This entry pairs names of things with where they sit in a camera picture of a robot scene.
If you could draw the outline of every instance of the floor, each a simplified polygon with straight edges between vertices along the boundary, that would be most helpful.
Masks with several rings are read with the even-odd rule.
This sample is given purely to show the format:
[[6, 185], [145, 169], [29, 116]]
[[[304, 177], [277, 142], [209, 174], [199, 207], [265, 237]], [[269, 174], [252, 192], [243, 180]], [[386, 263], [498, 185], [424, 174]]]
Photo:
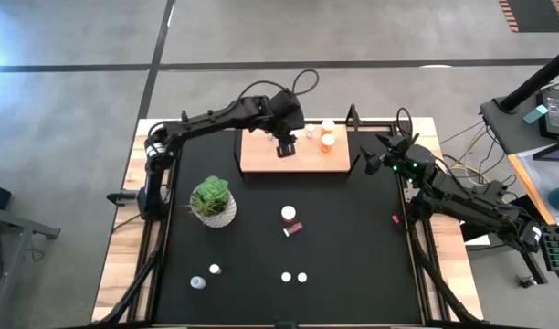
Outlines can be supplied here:
[[[404, 106], [434, 117], [444, 141], [558, 52], [559, 34], [512, 33], [497, 0], [0, 0], [0, 186], [14, 213], [62, 227], [54, 242], [35, 239], [42, 261], [26, 254], [6, 328], [88, 322], [115, 213], [105, 195], [121, 186], [138, 119], [222, 108], [254, 80], [288, 86], [315, 67], [308, 117]], [[462, 155], [474, 133], [443, 151]], [[511, 173], [503, 161], [489, 177]], [[521, 290], [516, 254], [470, 254], [488, 320], [559, 328], [554, 276]]]

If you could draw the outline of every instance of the wooden board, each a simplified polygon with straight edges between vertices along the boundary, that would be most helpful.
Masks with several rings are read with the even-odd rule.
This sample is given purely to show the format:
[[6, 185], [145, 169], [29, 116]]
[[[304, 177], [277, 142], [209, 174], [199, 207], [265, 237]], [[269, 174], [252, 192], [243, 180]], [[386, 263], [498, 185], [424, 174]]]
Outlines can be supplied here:
[[294, 131], [296, 154], [279, 158], [277, 140], [270, 140], [261, 130], [243, 131], [241, 139], [241, 170], [245, 173], [274, 172], [348, 172], [351, 168], [346, 126], [338, 124], [332, 135], [336, 143], [329, 153], [321, 151], [321, 127], [315, 125], [312, 138], [302, 130]]
[[509, 158], [509, 162], [513, 167], [513, 171], [517, 175], [517, 179], [523, 185], [525, 192], [527, 192], [527, 196], [532, 200], [533, 204], [542, 215], [543, 221], [547, 224], [555, 224], [555, 220], [550, 214], [550, 211], [547, 209], [545, 204], [542, 201], [542, 198], [539, 196], [539, 192], [535, 188], [532, 179], [527, 175], [527, 172], [523, 168], [521, 161], [517, 158], [517, 154], [509, 154], [507, 156]]
[[[363, 119], [363, 121], [392, 121], [395, 118]], [[132, 146], [130, 162], [127, 167], [124, 187], [139, 189], [145, 181], [145, 152], [143, 141], [152, 125], [163, 120], [146, 119], [138, 122], [136, 137]], [[435, 156], [441, 157], [441, 151], [436, 133], [436, 126], [432, 118], [414, 118], [414, 133], [420, 133], [417, 143], [425, 146]], [[124, 207], [117, 212], [116, 225], [135, 215], [134, 208]], [[435, 215], [431, 218], [432, 230], [438, 253], [438, 261], [442, 277], [456, 294], [458, 299], [473, 315], [482, 318], [479, 297], [470, 271], [469, 258], [464, 246], [459, 222], [448, 216]], [[100, 287], [91, 316], [91, 321], [98, 321], [105, 316], [113, 305], [123, 296], [132, 282], [141, 245], [143, 225], [140, 219], [134, 220], [127, 226], [120, 228], [111, 236], [110, 246], [101, 276]], [[437, 310], [436, 290], [430, 280], [427, 280], [427, 290], [434, 318], [439, 318]], [[140, 305], [145, 304], [147, 298], [147, 282], [142, 290], [144, 297]], [[142, 307], [139, 308], [137, 319], [142, 319]]]

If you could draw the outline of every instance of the potted plant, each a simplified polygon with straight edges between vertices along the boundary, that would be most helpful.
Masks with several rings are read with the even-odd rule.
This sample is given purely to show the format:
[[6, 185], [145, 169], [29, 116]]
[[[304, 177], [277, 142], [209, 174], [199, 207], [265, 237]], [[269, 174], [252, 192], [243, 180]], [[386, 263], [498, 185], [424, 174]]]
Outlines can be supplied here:
[[228, 190], [228, 181], [209, 176], [190, 195], [192, 212], [210, 228], [228, 225], [237, 213], [237, 205]]

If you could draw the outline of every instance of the white cable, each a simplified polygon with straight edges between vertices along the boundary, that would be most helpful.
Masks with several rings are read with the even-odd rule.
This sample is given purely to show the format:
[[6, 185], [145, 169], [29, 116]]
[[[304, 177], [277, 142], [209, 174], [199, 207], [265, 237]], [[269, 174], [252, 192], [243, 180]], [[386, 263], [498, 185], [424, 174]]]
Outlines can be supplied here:
[[479, 184], [478, 182], [475, 182], [472, 180], [472, 178], [470, 178], [469, 172], [467, 170], [467, 166], [469, 165], [469, 152], [470, 152], [470, 147], [474, 144], [474, 141], [477, 139], [477, 137], [479, 136], [479, 133], [486, 127], [486, 125], [483, 125], [482, 127], [480, 127], [480, 129], [477, 131], [477, 133], [474, 134], [474, 137], [472, 137], [472, 141], [470, 141], [469, 146], [466, 148], [466, 153], [464, 153], [464, 176], [474, 185], [476, 186], [484, 186], [484, 184]]

